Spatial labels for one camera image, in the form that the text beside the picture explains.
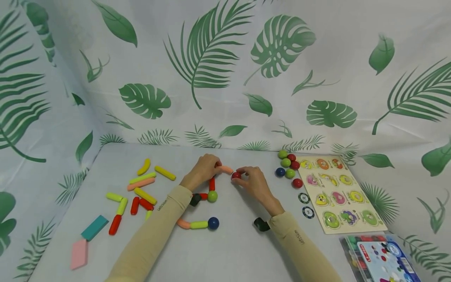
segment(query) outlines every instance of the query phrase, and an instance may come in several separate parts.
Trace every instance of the magnetic ball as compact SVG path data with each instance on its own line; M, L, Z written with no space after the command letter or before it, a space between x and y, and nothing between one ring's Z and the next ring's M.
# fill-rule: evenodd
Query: magnetic ball
M287 169L285 172L285 177L288 179L291 179L296 176L296 172L292 170L291 168Z
M279 167L278 169L276 169L276 175L279 177L282 177L285 175L285 169L283 167Z
M241 173L239 173L239 172L234 172L234 173L232 173L232 179L234 179L234 178L240 178L241 179Z
M218 193L216 191L209 191L208 192L208 196L207 196L207 200L210 203L214 203L218 200Z
M284 159L284 158L286 158L286 156L288 156L288 152L285 150L281 150L281 151L279 151L277 156L279 157L279 159Z
M304 183L302 182L302 180L299 179L299 178L293 179L292 184L293 184L293 187L295 187L295 188L301 188L302 185L304 185Z
M283 160L281 160L281 166L283 167L289 167L291 165L291 161L287 158L284 158Z
M291 161L290 167L294 170L298 170L300 168L300 164L297 161Z
M208 220L208 228L210 228L211 230L216 230L219 227L219 219L217 219L216 217L211 217Z
M286 158L289 159L290 161L296 160L296 156L294 154L289 154L288 156L286 156Z

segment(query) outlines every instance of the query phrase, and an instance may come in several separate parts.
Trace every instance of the green ball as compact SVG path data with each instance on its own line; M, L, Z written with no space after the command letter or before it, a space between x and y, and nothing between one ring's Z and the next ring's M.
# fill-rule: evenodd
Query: green ball
M286 170L286 172L285 172L285 177L286 178L291 179L291 178L293 178L295 176L296 176L296 172L294 170L292 170L291 168Z
M281 160L281 166L283 167L289 167L291 165L291 161L287 158L284 158L283 160Z
M286 158L286 156L288 156L288 152L285 150L280 150L277 156L279 157L279 159L284 159Z
M208 200L210 203L216 202L216 200L218 200L218 193L216 193L216 191L210 191L210 192L208 192L207 200Z

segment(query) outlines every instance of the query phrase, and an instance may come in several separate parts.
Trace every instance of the poker chip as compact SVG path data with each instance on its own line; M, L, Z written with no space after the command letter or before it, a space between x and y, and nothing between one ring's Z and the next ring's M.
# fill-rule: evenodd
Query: poker chip
M303 207L302 213L304 214L304 216L306 218L314 218L315 217L315 212L310 207Z
M301 203L309 203L310 202L310 198L305 193L299 193L298 199Z

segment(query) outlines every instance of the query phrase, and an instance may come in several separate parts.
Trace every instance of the green leaf print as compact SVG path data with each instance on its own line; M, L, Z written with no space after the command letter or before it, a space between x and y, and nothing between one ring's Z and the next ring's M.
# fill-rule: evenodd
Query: green leaf print
M46 162L46 159L28 156L16 147L28 127L50 107L45 99L36 99L47 92L39 88L44 85L41 79L45 75L28 72L30 64L39 58L28 57L33 54L28 53L33 45L23 49L19 47L19 40L28 32L24 30L26 24L16 24L19 13L15 11L0 20L0 116L3 117L0 122L0 150L11 148L27 160Z
M105 134L100 137L100 145L106 145L108 143L126 143L122 137L117 136L115 134Z
M379 42L372 51L368 63L377 72L376 75L378 75L388 66L394 55L395 46L393 39L379 34Z
M14 277L14 279L21 277L26 277L26 281L30 279L31 274L50 243L51 234L56 225L56 223L52 223L52 221L53 218L45 226L42 221L41 225L37 226L36 232L31 234L30 239L27 240L28 247L23 249L25 256L20 259L21 264L16 267L21 274Z
M63 188L63 191L56 198L55 203L60 206L65 206L72 202L72 200L77 195L77 192L80 189L80 186L82 185L87 172L88 169L79 173L72 173L68 176L64 175L64 184L58 183Z
M75 100L75 103L77 103L77 106L85 105L83 99L80 98L79 95L77 95L77 94L75 94L75 93L72 93L72 97L74 97L74 100Z
M448 144L427 152L421 158L421 164L431 176L437 176L445 169L451 160L451 137Z
M250 142L241 147L238 147L239 150L249 150L249 151L269 151L271 149L271 145L268 141L258 141L258 142Z
M291 142L289 144L285 144L282 146L282 150L286 150L289 153L293 152L299 152L302 150L312 150L312 149L318 149L319 144L324 144L324 142L320 142L321 139L323 139L324 136L322 135L315 135L308 139L302 139L300 141Z
M99 8L103 21L111 33L116 35L119 39L133 43L135 47L138 47L135 29L129 20L108 5L101 4L94 0L92 0L92 2Z
M334 83L331 83L331 84L324 84L326 80L323 80L320 83L311 83L310 80L312 79L312 77L313 77L313 70L310 71L310 73L308 74L307 78L304 79L304 81L301 82L301 84L299 84L298 86L296 86L293 89L293 93L291 95L293 96L297 92L299 92L301 90L304 90L304 89L307 89L307 88L315 88L315 87L318 87L318 86L330 86L330 85L334 85L336 83L339 83L339 81L337 81L337 82L334 82Z
M141 144L146 145L169 145L172 142L177 141L177 136L173 136L172 130L166 129L158 131L157 129L154 129L152 131L147 131L147 133L143 133L141 135L141 138L138 138L138 141Z
M436 275L437 282L451 282L451 260L449 254L441 253L439 247L433 243L418 239L418 235L409 235L406 238L398 236L402 245L409 248L410 257L431 275Z
M194 125L194 131L185 131L185 138L193 146L202 148L221 148L221 143L210 137L210 134L205 131L203 126L197 128Z
M110 62L110 55L108 55L108 61L105 64L102 64L102 62L99 60L99 66L96 68L92 68L91 63L89 62L89 60L87 59L87 57L85 56L85 54L79 50L80 53L82 53L83 59L87 65L87 81L88 82L93 82L94 80L96 80L97 78L99 78L99 76L102 74L103 71L103 67L106 66L109 62Z
M171 102L166 93L150 84L126 84L119 89L125 104L137 115L156 119L163 115L160 109L168 109Z
M398 203L383 189L366 182L360 183L368 200L386 224L395 222L399 215Z
M357 113L345 104L332 101L313 101L307 108L307 121L311 125L348 128L354 124Z
M390 113L431 121L446 118L443 114L449 113L443 109L443 106L451 107L451 103L443 98L451 96L451 62L435 68L443 60L433 64L409 83L407 82L416 69L404 80L406 73L401 76L388 95L388 112L373 126L373 135L376 134L379 122Z
M226 128L224 128L224 130L221 131L221 133L219 133L219 138L224 136L237 136L246 127L247 126L245 125L229 125Z
M123 127L127 128L127 129L135 130L133 127L128 125L125 121L122 121L122 120L118 119L113 114L111 114L109 111L107 111L105 109L103 109L103 110L107 112L106 113L107 116L110 116L110 117L112 117L114 119L114 121L107 121L106 123L111 123L111 124L114 124L114 125L120 125L120 126L123 126Z
M253 95L249 93L243 93L249 99L249 107L253 111L271 116L272 105L271 103L260 95Z
M315 34L298 17L278 15L270 18L251 50L252 60L261 66L251 74L244 85L259 70L265 78L279 76L315 40Z
M291 130L285 126L285 122L283 120L280 120L283 125L279 125L281 128L283 128L283 131L279 131L279 130L271 130L271 132L276 132L276 133L281 133L283 135L285 135L288 138L293 138L293 135L291 134Z
M420 203L424 206L424 208L427 210L429 214L430 217L429 223L431 225L434 234L437 234L437 232L440 230L440 227L442 227L443 221L445 220L445 211L446 211L445 206L448 203L448 200L450 199L450 192L447 189L445 189L445 191L446 191L446 199L443 203L439 198L436 198L439 205L437 211L433 211L425 201L417 197L418 201L420 201Z
M56 64L53 62L53 57L55 56L55 43L53 42L53 37L49 30L49 15L47 14L46 9L37 3L29 1L22 1L21 5L41 39L47 54L47 59L49 62L53 63L52 65L54 67L56 67Z
M164 43L166 53L175 70L191 85L191 94L199 109L202 108L196 99L195 88L226 88L229 86L230 76L228 73L233 70L225 66L234 65L233 61L239 60L239 57L229 50L229 46L244 45L233 40L232 37L247 34L247 32L231 32L231 29L250 23L249 19L252 16L245 12L255 6L254 1L238 5L239 0L236 0L230 9L225 11L227 0L217 14L218 2L216 7L199 18L193 25L186 51L183 50L185 27L185 23L183 23L180 33L180 57L176 54L169 36L170 51Z
M354 157L357 155L358 149L359 146L353 145L352 143L346 147L338 143L332 144L331 146L332 154L335 156L340 156L348 166L355 165Z
M13 195L7 192L0 192L0 257L11 244L9 235L16 227L17 222L15 219L5 220L15 205L16 199Z
M368 154L362 156L362 159L366 161L367 164L374 166L374 167L393 167L395 168L388 157L384 154Z
M92 131L85 137L85 139L83 139L83 141L78 145L77 150L75 151L75 158L77 159L80 165L82 165L84 154L86 154L91 145L92 145Z

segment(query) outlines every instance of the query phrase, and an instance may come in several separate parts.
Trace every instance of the blue ball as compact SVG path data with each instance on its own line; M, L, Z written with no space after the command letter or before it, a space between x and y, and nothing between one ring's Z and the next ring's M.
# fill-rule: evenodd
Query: blue ball
M219 219L217 219L216 217L211 217L208 220L208 228L210 228L211 230L216 230L219 227Z
M276 169L276 175L279 177L282 177L285 175L285 169L283 167L279 167L278 169Z

